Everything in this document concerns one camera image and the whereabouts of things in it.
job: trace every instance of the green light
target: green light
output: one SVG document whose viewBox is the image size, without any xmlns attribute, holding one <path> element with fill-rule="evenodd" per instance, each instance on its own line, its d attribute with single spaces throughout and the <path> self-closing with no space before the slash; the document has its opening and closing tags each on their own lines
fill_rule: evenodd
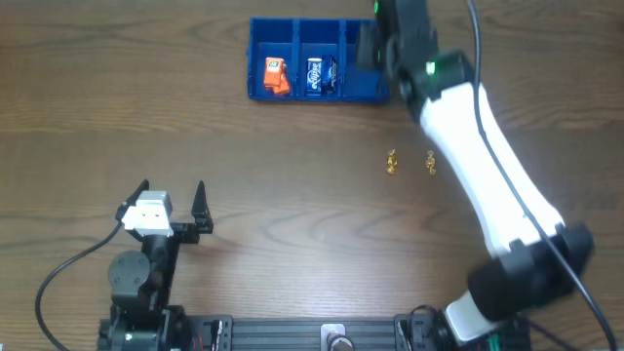
<svg viewBox="0 0 624 351">
<path fill-rule="evenodd" d="M 436 63 L 435 62 L 427 62 L 425 64 L 425 71 L 428 75 L 433 75 L 436 73 Z"/>
</svg>

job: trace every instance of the wood grain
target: wood grain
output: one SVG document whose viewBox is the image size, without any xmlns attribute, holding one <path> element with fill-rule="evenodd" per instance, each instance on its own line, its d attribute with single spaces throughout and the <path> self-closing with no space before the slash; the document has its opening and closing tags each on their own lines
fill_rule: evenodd
<svg viewBox="0 0 624 351">
<path fill-rule="evenodd" d="M 583 279 L 624 335 L 624 3 L 480 0 L 492 109 L 540 190 L 594 231 Z M 461 2 L 430 1 L 443 48 L 472 55 Z M 443 306 L 488 258 L 443 156 L 400 105 L 247 98 L 249 17 L 370 17 L 361 0 L 0 1 L 0 343 L 51 350 L 34 296 L 100 240 L 149 178 L 188 219 L 208 186 L 216 232 L 184 247 L 172 303 L 235 317 L 392 316 Z M 396 148 L 396 176 L 384 172 Z M 60 274 L 51 330 L 93 350 L 110 260 L 128 235 Z M 581 349 L 606 348 L 575 295 L 531 314 Z M 554 349 L 539 334 L 536 350 Z"/>
</svg>

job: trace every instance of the wooden surface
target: wooden surface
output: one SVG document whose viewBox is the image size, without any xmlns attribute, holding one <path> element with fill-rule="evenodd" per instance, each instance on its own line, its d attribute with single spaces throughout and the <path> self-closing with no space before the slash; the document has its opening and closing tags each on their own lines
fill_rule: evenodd
<svg viewBox="0 0 624 351">
<path fill-rule="evenodd" d="M 444 49 L 472 56 L 464 4 L 430 1 Z M 490 104 L 538 188 L 596 254 L 584 281 L 624 335 L 624 2 L 481 0 Z M 488 259 L 444 157 L 401 106 L 261 104 L 249 17 L 370 17 L 363 0 L 1 0 L 0 343 L 51 350 L 37 289 L 103 238 L 144 179 L 188 219 L 203 179 L 213 236 L 184 247 L 171 303 L 235 317 L 393 316 L 443 306 Z M 396 148 L 396 176 L 384 172 Z M 44 317 L 93 350 L 127 234 L 60 274 Z M 605 348 L 580 296 L 532 314 Z M 535 349 L 552 343 L 534 334 Z"/>
</svg>

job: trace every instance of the wooden table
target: wooden table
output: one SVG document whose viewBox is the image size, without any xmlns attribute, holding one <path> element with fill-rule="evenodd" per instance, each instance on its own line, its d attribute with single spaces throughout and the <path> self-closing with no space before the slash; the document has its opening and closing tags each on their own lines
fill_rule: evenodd
<svg viewBox="0 0 624 351">
<path fill-rule="evenodd" d="M 624 3 L 479 1 L 483 79 L 527 172 L 594 231 L 584 281 L 624 335 Z M 181 249 L 171 303 L 235 317 L 393 316 L 458 298 L 488 259 L 444 157 L 402 106 L 264 104 L 246 91 L 249 17 L 371 17 L 362 0 L 0 2 L 0 343 L 51 350 L 33 304 L 102 239 L 144 178 L 189 219 L 203 179 L 215 234 Z M 467 10 L 430 1 L 443 49 L 473 55 Z M 395 176 L 386 152 L 397 149 Z M 62 272 L 44 316 L 93 350 L 127 234 Z M 577 294 L 532 314 L 605 348 Z M 553 344 L 534 333 L 535 349 Z"/>
</svg>

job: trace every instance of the blue tray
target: blue tray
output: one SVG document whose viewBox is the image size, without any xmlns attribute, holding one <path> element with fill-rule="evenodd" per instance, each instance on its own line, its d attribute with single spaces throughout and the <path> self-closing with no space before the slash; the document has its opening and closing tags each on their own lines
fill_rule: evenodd
<svg viewBox="0 0 624 351">
<path fill-rule="evenodd" d="M 381 72 L 355 66 L 355 46 L 362 22 L 373 19 L 270 19 L 251 18 L 247 90 L 250 98 L 274 101 L 384 102 L 390 90 Z M 305 93 L 307 60 L 333 55 L 338 64 L 338 92 L 311 96 Z M 263 86 L 267 57 L 287 65 L 291 93 L 276 96 Z"/>
</svg>

